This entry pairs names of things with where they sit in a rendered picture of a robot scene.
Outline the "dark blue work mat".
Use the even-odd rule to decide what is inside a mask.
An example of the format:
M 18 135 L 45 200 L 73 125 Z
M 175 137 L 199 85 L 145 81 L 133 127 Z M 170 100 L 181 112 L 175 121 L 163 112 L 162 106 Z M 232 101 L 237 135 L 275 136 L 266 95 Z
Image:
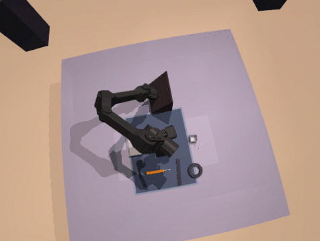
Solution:
M 159 130 L 173 125 L 177 138 L 172 140 L 179 145 L 179 148 L 170 158 L 167 156 L 158 158 L 155 153 L 130 156 L 135 195 L 145 195 L 198 184 L 198 178 L 194 178 L 188 173 L 188 168 L 194 161 L 182 107 L 172 108 L 172 110 L 166 112 L 154 114 L 150 112 L 128 116 L 124 117 L 124 120 L 138 129 L 144 129 L 148 124 Z M 176 159 L 178 158 L 180 158 L 181 166 L 181 186 L 177 184 Z M 165 171 L 155 174 L 146 173 L 156 170 Z

